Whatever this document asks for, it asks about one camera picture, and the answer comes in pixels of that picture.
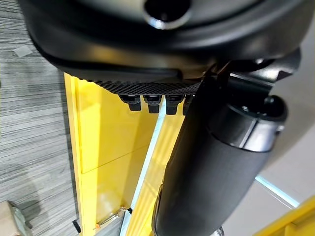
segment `yellow board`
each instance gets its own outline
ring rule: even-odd
[[[315,236],[315,196],[254,236]]]
[[[126,236],[153,236],[151,220],[154,204],[183,121],[181,112],[164,119]]]
[[[158,118],[94,83],[65,74],[65,87],[83,236],[120,207],[129,207]]]

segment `yellow wall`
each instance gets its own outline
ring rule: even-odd
[[[139,198],[132,213],[127,236],[153,236],[151,228],[153,208],[158,196],[158,189],[162,184],[166,164],[184,120],[184,116],[181,115],[182,110],[181,104],[177,115],[166,116],[164,119]]]
[[[131,112],[117,95],[65,74],[80,223],[84,236],[129,207],[157,114]]]

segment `floor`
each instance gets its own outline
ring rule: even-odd
[[[23,46],[31,52],[19,57]],[[15,0],[0,1],[0,82],[0,202],[22,210],[34,236],[78,235],[63,73],[32,45]]]

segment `hole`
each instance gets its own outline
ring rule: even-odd
[[[147,22],[162,30],[183,25],[189,18],[190,0],[147,0],[144,4]]]

